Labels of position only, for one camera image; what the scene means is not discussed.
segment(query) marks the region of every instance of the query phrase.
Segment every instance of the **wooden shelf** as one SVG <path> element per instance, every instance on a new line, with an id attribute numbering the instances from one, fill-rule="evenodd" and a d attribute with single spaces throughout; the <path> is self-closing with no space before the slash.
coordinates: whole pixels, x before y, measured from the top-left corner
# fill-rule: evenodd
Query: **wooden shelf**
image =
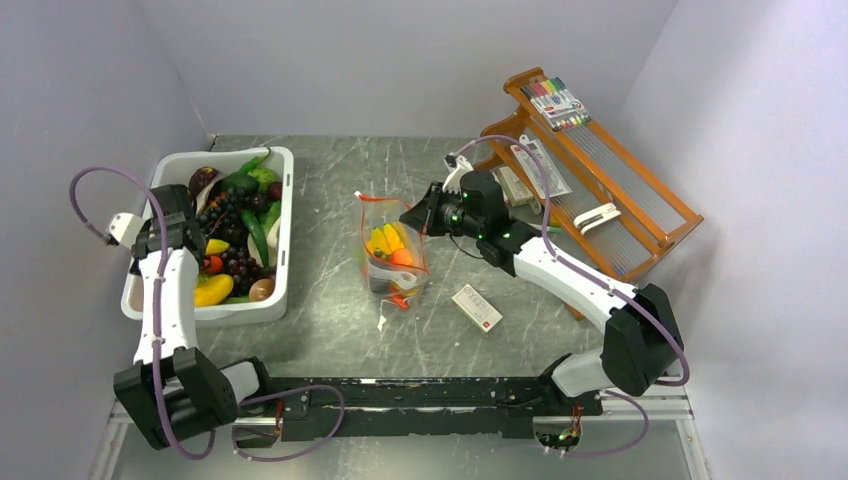
<path id="1" fill-rule="evenodd" d="M 557 168 L 573 190 L 552 199 L 553 217 L 603 273 L 625 282 L 638 282 L 704 217 L 693 212 L 597 120 L 554 131 L 520 90 L 544 80 L 547 77 L 541 68 L 507 80 L 504 91 L 518 102 L 518 107 L 506 119 L 484 129 L 482 135 L 518 139 L 527 134 L 538 138 L 551 158 L 559 161 Z M 507 142 L 490 140 L 489 144 L 494 153 L 475 168 L 508 166 L 544 203 L 510 153 Z M 610 202 L 622 212 L 621 216 L 581 235 L 574 227 L 574 217 Z"/>

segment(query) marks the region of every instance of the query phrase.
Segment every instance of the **white plastic basket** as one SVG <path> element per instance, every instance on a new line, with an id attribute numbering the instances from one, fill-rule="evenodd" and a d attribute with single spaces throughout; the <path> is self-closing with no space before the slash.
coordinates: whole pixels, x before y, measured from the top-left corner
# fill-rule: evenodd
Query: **white plastic basket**
<path id="1" fill-rule="evenodd" d="M 242 325 L 246 323 L 268 322 L 281 318 L 286 313 L 288 293 L 288 257 L 291 237 L 292 172 L 294 157 L 287 148 L 271 147 L 272 155 L 262 164 L 280 177 L 283 183 L 282 212 L 280 218 L 280 241 L 277 246 L 277 283 L 274 293 L 261 302 L 215 305 L 194 309 L 197 327 L 218 327 L 224 325 Z M 152 187 L 179 183 L 187 185 L 191 175 L 200 167 L 214 167 L 221 173 L 232 173 L 245 162 L 257 155 L 268 152 L 266 148 L 253 148 L 238 152 L 188 152 L 169 155 L 159 162 L 153 174 Z M 142 217 L 152 216 L 150 205 L 144 207 Z M 142 319 L 144 288 L 141 279 L 127 275 L 124 293 L 121 296 L 121 310 L 133 319 Z"/>

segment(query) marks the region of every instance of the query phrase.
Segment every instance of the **white wall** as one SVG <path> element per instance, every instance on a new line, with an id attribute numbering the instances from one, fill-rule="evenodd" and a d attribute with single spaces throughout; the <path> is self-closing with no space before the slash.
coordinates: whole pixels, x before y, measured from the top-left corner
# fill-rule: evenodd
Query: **white wall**
<path id="1" fill-rule="evenodd" d="M 129 257 L 81 226 L 68 182 L 96 164 L 147 179 L 162 156 L 208 141 L 139 7 L 0 0 L 0 11 L 0 470 L 88 478 L 139 326 L 119 308 Z M 97 225 L 139 208 L 128 185 L 84 181 Z"/>
<path id="2" fill-rule="evenodd" d="M 615 132 L 706 222 L 671 290 L 716 479 L 848 469 L 848 9 L 681 0 Z"/>
<path id="3" fill-rule="evenodd" d="M 534 66 L 610 117 L 677 1 L 142 3 L 214 133 L 456 137 Z"/>

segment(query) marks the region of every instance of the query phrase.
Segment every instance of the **bunch of grapes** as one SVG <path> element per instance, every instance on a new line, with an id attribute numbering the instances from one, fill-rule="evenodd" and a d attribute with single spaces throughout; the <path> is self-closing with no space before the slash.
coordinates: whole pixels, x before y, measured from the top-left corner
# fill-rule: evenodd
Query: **bunch of grapes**
<path id="1" fill-rule="evenodd" d="M 224 272 L 233 277 L 233 287 L 230 296 L 243 297 L 250 291 L 250 286 L 257 280 L 266 278 L 265 269 L 250 256 L 247 248 L 230 247 L 221 254 L 224 261 Z"/>
<path id="2" fill-rule="evenodd" d="M 231 188 L 219 193 L 210 206 L 200 212 L 197 223 L 204 235 L 209 236 L 220 227 L 234 227 L 241 222 L 238 212 L 244 205 L 244 190 Z"/>

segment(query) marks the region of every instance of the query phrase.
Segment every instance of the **small white box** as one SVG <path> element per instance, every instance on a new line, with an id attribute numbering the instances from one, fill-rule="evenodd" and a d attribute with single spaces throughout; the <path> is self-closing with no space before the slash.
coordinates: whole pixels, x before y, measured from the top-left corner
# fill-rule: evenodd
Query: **small white box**
<path id="1" fill-rule="evenodd" d="M 526 205 L 536 198 L 533 196 L 533 192 L 521 183 L 521 179 L 511 168 L 501 167 L 495 170 L 495 175 L 500 180 L 501 187 L 503 187 L 504 193 L 513 207 Z"/>
<path id="2" fill-rule="evenodd" d="M 495 307 L 483 298 L 471 285 L 464 287 L 453 296 L 453 301 L 468 317 L 486 333 L 503 318 Z"/>
<path id="3" fill-rule="evenodd" d="M 280 177 L 283 184 L 282 212 L 280 218 L 280 241 L 277 245 L 277 283 L 274 293 L 261 302 L 236 303 L 200 307 L 194 309 L 198 328 L 242 325 L 247 323 L 277 320 L 286 313 L 288 293 L 289 242 L 291 236 L 292 192 L 294 191 L 294 156 L 284 147 L 270 147 L 271 156 L 262 163 Z M 215 167 L 227 174 L 237 171 L 245 162 L 257 155 L 268 153 L 267 148 L 252 148 L 238 152 L 188 152 L 168 155 L 156 167 L 151 187 L 180 183 L 187 185 L 191 175 L 200 167 Z M 150 218 L 150 204 L 144 207 L 142 218 Z M 142 319 L 144 289 L 141 279 L 127 275 L 124 293 L 121 296 L 121 310 L 133 319 Z"/>

